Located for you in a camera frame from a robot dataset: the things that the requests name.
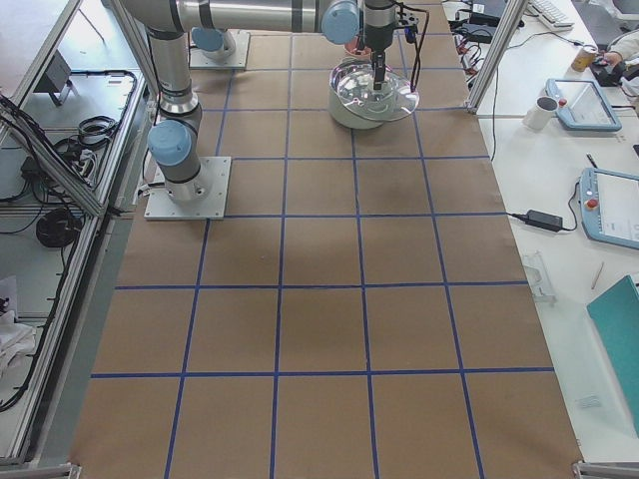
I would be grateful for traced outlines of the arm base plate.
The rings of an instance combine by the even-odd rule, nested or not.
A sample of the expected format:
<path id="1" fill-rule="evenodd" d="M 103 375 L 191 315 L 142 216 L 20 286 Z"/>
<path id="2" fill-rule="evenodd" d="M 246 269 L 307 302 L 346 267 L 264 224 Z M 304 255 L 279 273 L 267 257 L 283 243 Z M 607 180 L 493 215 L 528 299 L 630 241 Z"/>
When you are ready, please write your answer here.
<path id="1" fill-rule="evenodd" d="M 157 187 L 148 190 L 145 218 L 154 221 L 222 220 L 231 175 L 230 157 L 199 157 L 199 174 L 184 184 L 166 182 L 156 169 Z"/>
<path id="2" fill-rule="evenodd" d="M 190 60 L 192 69 L 245 70 L 251 34 L 244 30 L 191 30 Z"/>

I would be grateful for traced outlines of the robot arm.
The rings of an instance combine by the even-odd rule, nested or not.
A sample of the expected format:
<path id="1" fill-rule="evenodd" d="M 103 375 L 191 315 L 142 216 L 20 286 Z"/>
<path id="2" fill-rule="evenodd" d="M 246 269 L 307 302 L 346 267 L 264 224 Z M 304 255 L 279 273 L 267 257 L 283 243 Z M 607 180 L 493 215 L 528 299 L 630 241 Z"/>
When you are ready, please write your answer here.
<path id="1" fill-rule="evenodd" d="M 212 60 L 224 60 L 236 50 L 236 41 L 229 30 L 196 27 L 191 30 L 191 37 L 195 46 Z"/>
<path id="2" fill-rule="evenodd" d="M 415 82 L 386 65 L 395 31 L 417 29 L 416 19 L 396 1 L 126 1 L 123 7 L 148 35 L 164 118 L 147 143 L 166 194 L 177 204 L 192 204 L 213 189 L 213 176 L 196 153 L 202 108 L 193 90 L 190 50 L 223 62 L 237 51 L 236 29 L 320 33 L 333 44 L 355 43 L 367 51 L 367 59 L 344 60 L 330 75 L 330 113 L 349 128 L 403 119 L 419 102 Z"/>

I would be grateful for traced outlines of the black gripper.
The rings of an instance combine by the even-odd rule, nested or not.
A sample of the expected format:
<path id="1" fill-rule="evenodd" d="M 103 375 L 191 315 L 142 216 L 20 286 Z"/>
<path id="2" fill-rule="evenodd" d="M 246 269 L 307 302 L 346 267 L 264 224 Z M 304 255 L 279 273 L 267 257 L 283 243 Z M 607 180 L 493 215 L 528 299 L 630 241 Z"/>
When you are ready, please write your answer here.
<path id="1" fill-rule="evenodd" d="M 407 6 L 397 1 L 363 1 L 363 44 L 370 50 L 373 89 L 379 91 L 384 83 L 385 50 L 390 47 L 394 31 L 414 29 L 418 24 Z"/>

